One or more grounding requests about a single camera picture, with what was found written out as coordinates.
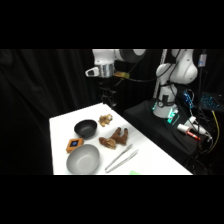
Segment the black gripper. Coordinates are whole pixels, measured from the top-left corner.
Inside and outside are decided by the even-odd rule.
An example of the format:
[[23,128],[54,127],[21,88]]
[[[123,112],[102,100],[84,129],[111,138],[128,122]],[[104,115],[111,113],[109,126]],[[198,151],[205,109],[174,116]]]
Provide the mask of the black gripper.
[[100,78],[99,79],[100,96],[103,99],[103,104],[109,106],[108,100],[111,99],[111,107],[116,106],[116,102],[112,99],[116,93],[114,88],[114,82],[112,78]]

